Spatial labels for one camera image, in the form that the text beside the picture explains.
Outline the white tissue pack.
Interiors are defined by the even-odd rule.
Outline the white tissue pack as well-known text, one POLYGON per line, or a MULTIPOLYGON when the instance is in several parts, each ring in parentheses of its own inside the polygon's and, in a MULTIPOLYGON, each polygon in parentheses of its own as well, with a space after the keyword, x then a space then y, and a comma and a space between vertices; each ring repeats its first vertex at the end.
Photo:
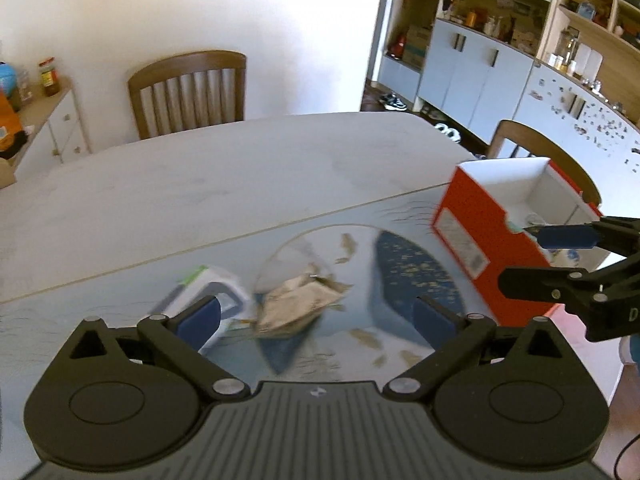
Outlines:
POLYGON ((240 280, 216 266, 201 266, 152 311, 169 318, 169 329, 204 354, 236 322, 252 322, 255 301, 240 280))

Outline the silver foil snack wrapper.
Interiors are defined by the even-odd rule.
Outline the silver foil snack wrapper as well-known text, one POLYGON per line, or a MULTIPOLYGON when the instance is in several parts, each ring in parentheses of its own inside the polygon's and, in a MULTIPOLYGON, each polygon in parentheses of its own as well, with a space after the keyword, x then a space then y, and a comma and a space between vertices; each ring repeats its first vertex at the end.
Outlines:
POLYGON ((339 304, 352 284, 322 274, 310 264, 302 274, 289 278, 258 300, 255 334, 259 338, 284 338, 300 333, 326 308, 339 304))

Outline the red white cardboard box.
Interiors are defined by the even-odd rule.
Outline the red white cardboard box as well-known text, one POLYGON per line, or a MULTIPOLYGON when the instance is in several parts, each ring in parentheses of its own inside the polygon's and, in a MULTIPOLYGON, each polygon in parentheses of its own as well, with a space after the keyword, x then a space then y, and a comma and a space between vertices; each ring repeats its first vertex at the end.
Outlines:
POLYGON ((530 226, 584 224, 599 211, 582 199, 577 185, 545 157, 462 162, 439 203, 432 229, 456 259, 496 321, 523 326, 555 309, 556 299, 508 299, 498 276, 508 266, 597 268, 608 252, 544 249, 525 230, 530 226))

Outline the right wooden chair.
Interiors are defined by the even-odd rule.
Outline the right wooden chair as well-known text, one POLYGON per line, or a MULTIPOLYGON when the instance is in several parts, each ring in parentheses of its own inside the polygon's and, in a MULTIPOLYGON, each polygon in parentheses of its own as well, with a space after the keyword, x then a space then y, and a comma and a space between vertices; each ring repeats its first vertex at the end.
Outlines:
POLYGON ((491 138, 486 157, 489 159, 497 158, 506 141, 514 143, 517 148, 524 148, 533 156, 547 157, 577 185, 585 203, 597 207, 602 204, 602 197, 597 185, 586 173, 586 170, 570 154, 542 133, 520 122, 503 119, 498 123, 491 138))

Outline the wooden chair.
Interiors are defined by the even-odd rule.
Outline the wooden chair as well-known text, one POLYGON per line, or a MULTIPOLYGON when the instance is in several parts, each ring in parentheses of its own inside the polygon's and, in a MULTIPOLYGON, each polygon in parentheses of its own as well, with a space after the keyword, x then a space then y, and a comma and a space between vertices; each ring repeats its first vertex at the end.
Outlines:
POLYGON ((497 158, 506 141, 514 143, 517 148, 524 148, 533 156, 547 157, 577 185, 585 203, 597 207, 602 204, 602 197, 597 185, 586 173, 586 170, 570 154, 542 133, 520 122, 503 119, 498 123, 491 138, 486 157, 489 159, 497 158))
POLYGON ((245 119, 247 56, 206 50, 161 58, 128 79, 142 140, 245 119))

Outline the white sneakers pair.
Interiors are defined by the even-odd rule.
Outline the white sneakers pair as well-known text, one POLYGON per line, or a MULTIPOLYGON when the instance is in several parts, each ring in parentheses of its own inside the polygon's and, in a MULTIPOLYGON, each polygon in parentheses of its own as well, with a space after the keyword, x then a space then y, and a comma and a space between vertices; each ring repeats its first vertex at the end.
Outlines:
POLYGON ((457 144, 461 142, 461 134, 456 128, 450 127, 443 122, 439 122, 438 124, 434 125, 434 128, 452 142, 457 144))

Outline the black white sneakers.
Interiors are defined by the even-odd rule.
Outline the black white sneakers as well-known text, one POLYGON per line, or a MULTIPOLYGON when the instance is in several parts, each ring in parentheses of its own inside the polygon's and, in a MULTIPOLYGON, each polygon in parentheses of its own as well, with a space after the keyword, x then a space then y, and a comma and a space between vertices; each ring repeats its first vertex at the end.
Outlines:
POLYGON ((378 99, 378 102, 390 112, 405 112, 408 110, 407 104, 393 92, 384 94, 378 99))

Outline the white drawer sideboard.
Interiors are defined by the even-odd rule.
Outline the white drawer sideboard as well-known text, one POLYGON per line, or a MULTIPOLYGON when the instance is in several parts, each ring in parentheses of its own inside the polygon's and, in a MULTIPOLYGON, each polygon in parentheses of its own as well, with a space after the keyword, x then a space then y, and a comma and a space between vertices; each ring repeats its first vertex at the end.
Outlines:
POLYGON ((32 88, 34 99, 18 116, 27 133, 27 143, 11 160, 16 180, 24 180, 91 154, 70 78, 63 77, 60 91, 45 96, 32 88))

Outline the far wooden chair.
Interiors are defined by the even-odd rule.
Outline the far wooden chair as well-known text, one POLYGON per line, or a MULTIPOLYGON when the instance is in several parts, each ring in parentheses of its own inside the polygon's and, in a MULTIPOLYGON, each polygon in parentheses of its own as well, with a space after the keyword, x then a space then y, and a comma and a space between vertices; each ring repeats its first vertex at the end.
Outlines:
POLYGON ((161 58, 128 79, 142 140, 245 119, 247 56, 206 50, 161 58))

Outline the orange snack bag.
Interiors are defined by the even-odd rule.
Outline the orange snack bag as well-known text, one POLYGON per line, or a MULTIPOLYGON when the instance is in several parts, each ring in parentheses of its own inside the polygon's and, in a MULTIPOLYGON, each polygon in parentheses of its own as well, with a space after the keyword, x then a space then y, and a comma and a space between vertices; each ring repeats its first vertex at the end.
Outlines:
POLYGON ((0 92, 0 156, 14 157, 27 143, 27 134, 3 92, 0 92))

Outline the red lid jar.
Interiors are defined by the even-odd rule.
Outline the red lid jar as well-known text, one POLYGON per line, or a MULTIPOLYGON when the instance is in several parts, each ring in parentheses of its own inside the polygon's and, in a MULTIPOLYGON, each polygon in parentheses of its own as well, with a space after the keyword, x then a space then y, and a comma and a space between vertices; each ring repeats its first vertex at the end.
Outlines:
POLYGON ((54 58, 45 58, 38 63, 40 80, 45 96, 54 96, 60 91, 58 72, 55 67, 54 58))

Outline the blue globe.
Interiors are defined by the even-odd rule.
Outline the blue globe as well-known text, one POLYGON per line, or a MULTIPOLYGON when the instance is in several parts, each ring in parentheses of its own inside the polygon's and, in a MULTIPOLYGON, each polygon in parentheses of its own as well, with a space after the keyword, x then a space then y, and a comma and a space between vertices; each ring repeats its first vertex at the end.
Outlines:
POLYGON ((6 64, 5 62, 0 63, 0 90, 2 93, 9 98, 11 94, 16 89, 17 85, 17 76, 14 68, 6 64))

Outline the white wall cabinet unit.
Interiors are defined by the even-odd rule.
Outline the white wall cabinet unit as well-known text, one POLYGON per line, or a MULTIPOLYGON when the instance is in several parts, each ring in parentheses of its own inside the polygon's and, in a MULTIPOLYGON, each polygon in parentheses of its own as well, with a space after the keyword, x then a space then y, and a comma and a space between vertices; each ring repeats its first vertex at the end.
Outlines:
POLYGON ((542 133, 602 193, 639 184, 639 49, 626 0, 382 0, 378 84, 489 143, 542 133))

